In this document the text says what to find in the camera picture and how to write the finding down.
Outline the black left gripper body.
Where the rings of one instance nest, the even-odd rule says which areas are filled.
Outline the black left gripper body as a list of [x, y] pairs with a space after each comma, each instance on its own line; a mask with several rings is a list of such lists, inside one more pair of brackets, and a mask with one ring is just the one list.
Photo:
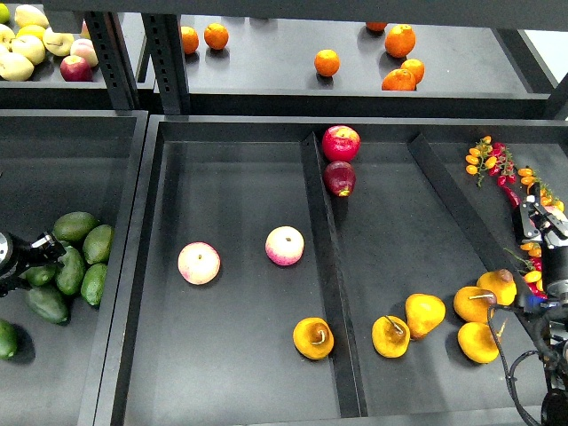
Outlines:
[[30, 290], [31, 284], [20, 275], [30, 267], [38, 266], [42, 259], [42, 240], [25, 241], [6, 231], [1, 231], [1, 297], [9, 292]]

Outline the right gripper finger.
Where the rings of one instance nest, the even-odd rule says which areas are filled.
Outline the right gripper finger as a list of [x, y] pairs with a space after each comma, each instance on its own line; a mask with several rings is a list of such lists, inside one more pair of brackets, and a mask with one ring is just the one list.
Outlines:
[[546, 223], [548, 229], [557, 235], [567, 234], [567, 216], [560, 210], [551, 210], [547, 212]]
[[549, 212], [541, 204], [541, 188], [532, 185], [521, 202], [521, 241], [543, 242], [550, 227]]

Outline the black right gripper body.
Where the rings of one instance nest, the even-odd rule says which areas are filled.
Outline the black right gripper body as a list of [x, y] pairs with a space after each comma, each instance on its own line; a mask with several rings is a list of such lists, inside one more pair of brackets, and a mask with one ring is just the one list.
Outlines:
[[547, 296], [567, 295], [567, 234], [557, 235], [549, 229], [543, 242], [521, 241], [521, 204], [512, 214], [517, 243], [537, 243], [541, 249], [542, 280]]

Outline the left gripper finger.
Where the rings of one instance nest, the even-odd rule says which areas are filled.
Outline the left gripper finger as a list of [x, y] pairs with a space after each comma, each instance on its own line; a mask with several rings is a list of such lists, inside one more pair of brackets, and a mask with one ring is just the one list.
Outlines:
[[63, 244], [52, 233], [45, 232], [29, 244], [28, 264], [30, 266], [56, 264], [66, 253]]

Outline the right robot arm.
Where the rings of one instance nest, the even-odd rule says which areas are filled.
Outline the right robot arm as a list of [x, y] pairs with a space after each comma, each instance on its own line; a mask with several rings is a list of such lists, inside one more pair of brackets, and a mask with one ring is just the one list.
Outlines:
[[[542, 250], [543, 290], [547, 297], [525, 300], [521, 307], [492, 304], [487, 315], [496, 310], [514, 312], [532, 340], [534, 348], [519, 355], [511, 364], [504, 357], [492, 323], [488, 324], [505, 373], [505, 382], [515, 409], [526, 425], [565, 425], [567, 423], [567, 221], [549, 211], [539, 197], [540, 186], [521, 199], [509, 187], [501, 189], [512, 204], [512, 222], [519, 244], [537, 243]], [[536, 356], [546, 376], [547, 393], [536, 420], [520, 403], [515, 372], [522, 361]]]

